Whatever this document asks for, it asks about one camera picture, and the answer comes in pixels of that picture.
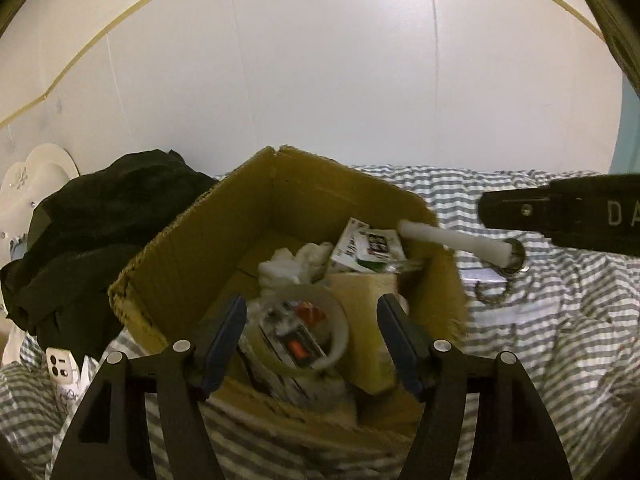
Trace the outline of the white plastic stick tube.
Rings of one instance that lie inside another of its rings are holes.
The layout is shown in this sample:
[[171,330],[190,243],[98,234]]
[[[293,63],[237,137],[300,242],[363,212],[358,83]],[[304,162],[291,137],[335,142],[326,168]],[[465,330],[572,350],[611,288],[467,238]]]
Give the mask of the white plastic stick tube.
[[420,240],[441,244],[453,250],[462,250],[476,255],[480,260],[484,260],[494,266],[504,268],[511,261],[512,246],[502,240],[492,240],[484,236],[475,236],[451,231],[426,223],[400,220],[397,228],[398,233],[408,240]]

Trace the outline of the black clothes pile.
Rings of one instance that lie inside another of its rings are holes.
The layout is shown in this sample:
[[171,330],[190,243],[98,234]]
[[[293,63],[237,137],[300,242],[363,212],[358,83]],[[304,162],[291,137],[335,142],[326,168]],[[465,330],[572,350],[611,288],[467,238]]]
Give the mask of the black clothes pile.
[[24,256],[1,270],[10,320],[43,350],[99,359],[122,331],[111,284],[217,182],[177,152],[154,150],[66,183],[36,207]]

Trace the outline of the silver foil packet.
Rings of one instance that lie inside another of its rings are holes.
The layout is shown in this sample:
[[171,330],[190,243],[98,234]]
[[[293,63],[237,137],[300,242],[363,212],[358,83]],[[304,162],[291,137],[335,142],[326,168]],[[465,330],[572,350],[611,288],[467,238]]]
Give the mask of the silver foil packet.
[[352,406],[335,368],[314,368],[329,356],[332,342],[326,312],[314,304],[296,300],[269,307],[253,300],[239,352],[255,389],[296,408],[329,414]]

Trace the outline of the white padded headboard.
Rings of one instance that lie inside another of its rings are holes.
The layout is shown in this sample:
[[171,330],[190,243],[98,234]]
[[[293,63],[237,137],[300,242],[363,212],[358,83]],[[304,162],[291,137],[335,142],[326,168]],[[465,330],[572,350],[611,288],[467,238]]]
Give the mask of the white padded headboard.
[[12,260],[26,238],[35,208],[79,176],[65,150],[52,143],[34,148],[24,162],[12,165],[1,185],[1,265]]

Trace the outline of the white tissue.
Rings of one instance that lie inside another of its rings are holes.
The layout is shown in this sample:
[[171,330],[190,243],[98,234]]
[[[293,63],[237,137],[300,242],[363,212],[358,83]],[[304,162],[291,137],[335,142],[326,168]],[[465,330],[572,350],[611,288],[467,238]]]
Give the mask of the white tissue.
[[314,283],[326,274],[332,252],[329,242],[305,244],[296,254],[288,248],[277,249],[269,260],[258,264],[258,283],[268,290]]

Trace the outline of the beige brown small box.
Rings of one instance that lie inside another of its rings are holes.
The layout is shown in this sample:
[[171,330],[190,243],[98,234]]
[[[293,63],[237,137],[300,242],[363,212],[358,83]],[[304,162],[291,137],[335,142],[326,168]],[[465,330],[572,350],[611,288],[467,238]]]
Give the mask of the beige brown small box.
[[342,306],[349,342],[338,363],[341,375],[354,387],[377,396],[396,385],[395,367],[378,328],[378,298],[398,296],[396,274],[337,273],[328,278],[331,294]]

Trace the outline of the white phone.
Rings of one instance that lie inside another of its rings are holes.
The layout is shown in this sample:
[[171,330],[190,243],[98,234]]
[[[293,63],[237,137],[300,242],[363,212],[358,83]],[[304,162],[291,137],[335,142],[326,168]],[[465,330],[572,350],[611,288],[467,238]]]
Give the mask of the white phone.
[[49,347],[46,350],[46,361],[49,375],[57,385],[69,386],[78,382],[80,370],[72,352]]

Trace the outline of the green white medicine box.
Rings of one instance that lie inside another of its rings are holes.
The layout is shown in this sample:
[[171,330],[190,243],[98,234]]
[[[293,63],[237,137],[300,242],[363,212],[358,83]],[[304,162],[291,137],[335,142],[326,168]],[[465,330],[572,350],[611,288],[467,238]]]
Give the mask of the green white medicine box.
[[329,273],[382,272],[387,263],[406,261],[395,230],[372,229],[350,218],[330,257]]

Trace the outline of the grey checked bed sheet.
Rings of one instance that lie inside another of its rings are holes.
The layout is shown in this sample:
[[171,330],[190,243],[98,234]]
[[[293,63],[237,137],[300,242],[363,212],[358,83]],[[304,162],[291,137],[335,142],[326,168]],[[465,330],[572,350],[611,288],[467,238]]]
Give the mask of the grey checked bed sheet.
[[[356,166],[421,196],[445,229],[498,237],[477,218],[484,192],[538,188],[591,171],[494,172],[429,166]],[[639,259],[551,245],[536,233],[523,242],[529,270],[494,304],[468,303],[464,351],[511,350],[526,367],[563,443],[573,479],[588,478],[639,399]],[[26,336],[21,355],[1,369],[1,435],[27,472],[49,479],[70,424],[60,411],[43,350]],[[230,479],[395,479],[400,456],[303,451],[262,437],[219,408],[205,423]]]

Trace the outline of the white tape roll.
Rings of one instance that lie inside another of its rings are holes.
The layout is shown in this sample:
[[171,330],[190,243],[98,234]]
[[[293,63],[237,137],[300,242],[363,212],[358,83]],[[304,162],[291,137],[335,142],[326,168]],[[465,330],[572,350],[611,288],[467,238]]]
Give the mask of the white tape roll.
[[312,376],[341,361],[349,325],[326,287],[294,285],[262,300],[244,336],[267,370],[285,377]]

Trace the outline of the green curtain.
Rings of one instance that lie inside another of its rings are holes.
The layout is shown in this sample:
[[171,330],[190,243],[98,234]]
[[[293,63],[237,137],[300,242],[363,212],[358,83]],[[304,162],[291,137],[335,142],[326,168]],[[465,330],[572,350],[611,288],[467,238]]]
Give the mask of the green curtain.
[[640,101],[626,76],[623,76],[620,128],[611,162],[611,174],[638,174],[640,151]]

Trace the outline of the brown cardboard box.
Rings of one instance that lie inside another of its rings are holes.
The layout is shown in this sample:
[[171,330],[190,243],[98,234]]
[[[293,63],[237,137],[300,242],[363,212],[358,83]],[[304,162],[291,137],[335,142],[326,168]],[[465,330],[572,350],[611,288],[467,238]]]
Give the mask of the brown cardboard box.
[[295,148],[265,148],[132,259],[108,294],[147,352],[230,299],[247,303],[233,362],[209,403],[250,429],[315,448],[402,452],[422,405],[398,384],[376,305],[458,344],[465,294],[454,254],[407,240],[434,224],[421,197]]

